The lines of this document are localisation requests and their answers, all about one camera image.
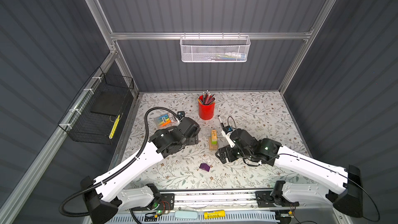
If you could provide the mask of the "yellow label tube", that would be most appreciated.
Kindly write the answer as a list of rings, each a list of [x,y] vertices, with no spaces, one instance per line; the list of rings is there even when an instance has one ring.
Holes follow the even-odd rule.
[[[226,212],[224,210],[211,211],[204,213],[204,219],[224,218]]]

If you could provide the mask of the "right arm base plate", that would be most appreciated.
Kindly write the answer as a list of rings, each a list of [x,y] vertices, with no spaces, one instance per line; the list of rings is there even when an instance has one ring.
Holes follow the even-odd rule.
[[[255,192],[257,205],[260,208],[266,207],[298,207],[299,202],[289,202],[283,196],[273,195],[272,191],[262,190]]]

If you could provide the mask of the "black marker pen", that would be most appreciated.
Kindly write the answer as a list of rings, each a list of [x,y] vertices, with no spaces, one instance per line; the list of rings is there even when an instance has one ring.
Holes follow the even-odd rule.
[[[223,123],[223,121],[222,121],[221,116],[218,115],[218,116],[217,116],[217,119],[219,120],[219,123],[220,123],[220,125],[221,125],[221,128],[224,129],[224,123]]]

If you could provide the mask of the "markers in white basket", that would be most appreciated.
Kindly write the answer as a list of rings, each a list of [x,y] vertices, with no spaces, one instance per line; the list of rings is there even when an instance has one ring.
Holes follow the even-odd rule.
[[[207,58],[210,61],[235,61],[235,62],[246,62],[247,55],[239,52],[227,52],[224,54],[214,54]]]

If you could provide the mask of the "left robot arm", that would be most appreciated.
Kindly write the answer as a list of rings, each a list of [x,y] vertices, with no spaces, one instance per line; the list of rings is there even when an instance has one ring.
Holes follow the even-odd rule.
[[[133,208],[157,208],[162,195],[154,184],[126,190],[125,187],[150,167],[186,146],[198,144],[200,126],[184,117],[177,126],[157,130],[141,154],[135,153],[109,172],[94,179],[99,187],[84,194],[91,221],[104,224],[119,211]]]

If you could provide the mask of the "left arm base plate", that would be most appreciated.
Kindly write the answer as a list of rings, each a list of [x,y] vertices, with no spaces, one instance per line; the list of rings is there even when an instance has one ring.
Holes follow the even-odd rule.
[[[171,211],[174,209],[175,194],[164,194],[155,196],[152,202],[145,207],[149,211]]]

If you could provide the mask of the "purple block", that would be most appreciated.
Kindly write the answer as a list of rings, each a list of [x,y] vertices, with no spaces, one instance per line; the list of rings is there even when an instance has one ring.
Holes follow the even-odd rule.
[[[199,169],[201,169],[203,171],[206,171],[206,172],[209,172],[211,167],[207,163],[201,163]]]

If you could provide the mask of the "printed dragon wood block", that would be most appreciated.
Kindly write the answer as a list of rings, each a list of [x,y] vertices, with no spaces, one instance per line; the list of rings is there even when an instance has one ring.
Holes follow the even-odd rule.
[[[215,130],[215,129],[213,129],[213,130],[211,131],[211,140],[212,140],[213,142],[216,142],[216,141],[218,140],[217,130]]]

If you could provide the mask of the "coloured marker pack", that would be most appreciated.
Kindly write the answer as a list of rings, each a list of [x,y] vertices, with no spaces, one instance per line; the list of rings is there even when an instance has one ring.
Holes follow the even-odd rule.
[[[156,124],[158,129],[167,128],[175,124],[176,122],[177,122],[176,117],[171,113],[167,113],[154,118],[154,123]]]

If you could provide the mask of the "light blue oval tag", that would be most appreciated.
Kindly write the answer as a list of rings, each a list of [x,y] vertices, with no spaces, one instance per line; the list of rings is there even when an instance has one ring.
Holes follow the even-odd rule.
[[[176,219],[198,219],[198,212],[195,211],[176,211],[174,213]]]

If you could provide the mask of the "red pencil cup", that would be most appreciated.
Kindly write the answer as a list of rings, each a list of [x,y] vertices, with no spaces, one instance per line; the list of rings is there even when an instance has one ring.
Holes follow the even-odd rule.
[[[199,107],[199,117],[203,120],[210,120],[214,116],[215,111],[215,102],[213,101],[209,105],[204,105],[202,103],[203,96],[201,95],[198,99],[198,107]]]

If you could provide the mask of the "pencils in cup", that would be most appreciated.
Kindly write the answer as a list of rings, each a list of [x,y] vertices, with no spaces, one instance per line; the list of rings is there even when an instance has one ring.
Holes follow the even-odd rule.
[[[202,105],[211,105],[215,102],[215,95],[211,94],[208,90],[203,92],[202,95],[198,97],[198,102]]]

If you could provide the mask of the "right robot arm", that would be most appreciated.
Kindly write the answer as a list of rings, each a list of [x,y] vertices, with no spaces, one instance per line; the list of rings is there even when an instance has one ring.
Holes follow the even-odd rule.
[[[249,167],[269,165],[295,172],[314,184],[294,184],[278,180],[268,197],[260,200],[276,206],[300,206],[320,203],[333,206],[354,218],[363,217],[363,188],[360,169],[343,168],[302,155],[271,139],[257,140],[246,130],[222,127],[228,145],[219,148],[216,157],[223,163],[242,159]]]

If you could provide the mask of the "yellow marker in basket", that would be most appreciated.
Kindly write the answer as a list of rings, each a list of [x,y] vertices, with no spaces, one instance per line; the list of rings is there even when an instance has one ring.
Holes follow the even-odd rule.
[[[109,136],[108,136],[108,138],[109,138],[110,140],[112,140],[112,139],[114,138],[114,135],[115,135],[115,133],[116,133],[116,130],[117,130],[117,127],[118,127],[120,118],[121,118],[121,115],[118,115],[118,116],[116,117],[115,121],[113,122],[114,124],[113,124],[112,129],[111,129],[111,131],[110,131],[110,133],[109,133]]]

